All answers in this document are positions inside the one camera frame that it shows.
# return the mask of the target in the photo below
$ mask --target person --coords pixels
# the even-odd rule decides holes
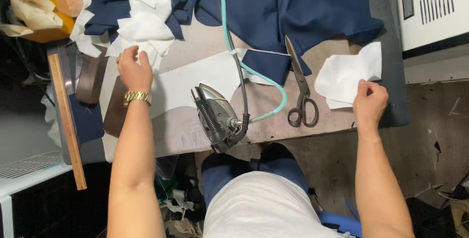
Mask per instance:
[[[147,54],[126,49],[118,62],[131,92],[150,92],[153,79]],[[364,238],[414,237],[410,215],[378,134],[388,94],[360,80],[353,104],[358,130],[356,204]],[[257,163],[212,154],[202,164],[208,206],[203,237],[341,237],[321,225],[306,193],[305,176],[293,155],[278,143]],[[149,104],[128,106],[112,167],[107,235],[163,238],[163,220],[155,194],[155,153]]]

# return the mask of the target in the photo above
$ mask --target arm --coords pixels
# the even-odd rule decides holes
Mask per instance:
[[[153,73],[145,52],[140,53],[140,66],[134,61],[137,51],[134,46],[121,55],[120,77],[129,91],[149,93]],[[117,142],[109,188],[110,238],[166,237],[153,186],[156,160],[148,108],[147,102],[130,102]]]
[[[364,238],[412,238],[412,221],[378,134],[386,109],[384,87],[361,80],[354,101],[358,127],[356,204]]]

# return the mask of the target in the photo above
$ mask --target scissors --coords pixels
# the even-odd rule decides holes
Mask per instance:
[[[314,127],[318,123],[320,115],[318,106],[316,102],[309,97],[311,92],[309,91],[308,83],[306,82],[306,78],[301,70],[293,45],[287,36],[285,36],[285,44],[287,46],[288,54],[290,54],[292,59],[292,67],[295,72],[296,82],[298,83],[298,87],[300,87],[300,96],[298,97],[296,108],[293,108],[288,112],[288,123],[293,127],[300,127],[303,122],[306,127]],[[311,103],[314,106],[314,119],[311,123],[306,122],[306,103]],[[292,120],[292,115],[294,113],[297,114],[296,120]]]

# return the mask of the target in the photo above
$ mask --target steam iron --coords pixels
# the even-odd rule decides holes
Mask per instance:
[[[225,152],[246,135],[243,121],[237,118],[228,100],[219,92],[201,83],[192,88],[191,93],[200,124],[215,152]]]

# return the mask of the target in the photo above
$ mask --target right hand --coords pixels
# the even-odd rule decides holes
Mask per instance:
[[[137,53],[138,46],[132,46],[120,55],[119,64],[117,64],[120,79],[130,92],[150,93],[153,71],[149,65],[148,55],[145,51],[140,52],[140,65],[138,65]]]
[[[358,128],[376,129],[387,106],[386,88],[374,82],[361,79],[358,94],[353,102],[353,111]]]

